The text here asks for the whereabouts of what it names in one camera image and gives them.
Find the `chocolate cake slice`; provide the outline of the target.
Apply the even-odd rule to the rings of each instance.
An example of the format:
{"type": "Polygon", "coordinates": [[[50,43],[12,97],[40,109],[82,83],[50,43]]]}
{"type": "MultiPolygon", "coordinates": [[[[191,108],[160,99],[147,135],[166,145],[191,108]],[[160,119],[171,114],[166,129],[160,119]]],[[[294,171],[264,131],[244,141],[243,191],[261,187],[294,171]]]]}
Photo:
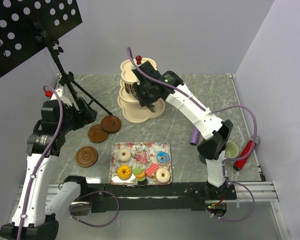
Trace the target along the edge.
{"type": "Polygon", "coordinates": [[[128,94],[132,95],[134,98],[137,96],[137,92],[136,92],[136,89],[134,88],[133,84],[125,83],[124,89],[128,94]]]}

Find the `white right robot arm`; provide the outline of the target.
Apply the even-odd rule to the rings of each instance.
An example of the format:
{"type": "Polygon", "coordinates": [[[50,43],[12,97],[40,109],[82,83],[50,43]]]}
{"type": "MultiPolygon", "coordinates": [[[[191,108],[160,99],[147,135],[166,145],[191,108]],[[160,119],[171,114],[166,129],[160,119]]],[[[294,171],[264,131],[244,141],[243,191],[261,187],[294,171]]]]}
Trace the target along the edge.
{"type": "Polygon", "coordinates": [[[203,140],[197,150],[207,166],[208,193],[211,198],[220,199],[226,193],[224,160],[233,123],[213,114],[173,71],[160,74],[149,61],[138,67],[132,66],[131,70],[137,78],[133,84],[133,96],[141,107],[147,107],[154,113],[154,103],[159,99],[164,100],[178,109],[199,130],[203,140]]]}

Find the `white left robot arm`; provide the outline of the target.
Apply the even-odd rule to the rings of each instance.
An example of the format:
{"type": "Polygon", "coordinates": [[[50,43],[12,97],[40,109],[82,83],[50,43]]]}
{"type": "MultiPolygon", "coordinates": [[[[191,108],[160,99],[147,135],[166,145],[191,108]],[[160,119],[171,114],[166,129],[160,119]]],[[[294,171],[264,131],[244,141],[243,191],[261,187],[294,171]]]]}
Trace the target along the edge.
{"type": "Polygon", "coordinates": [[[57,208],[46,207],[50,178],[70,131],[93,123],[97,111],[82,98],[51,99],[41,107],[41,119],[27,139],[27,171],[18,208],[0,228],[6,240],[54,240],[59,230],[57,208]]]}

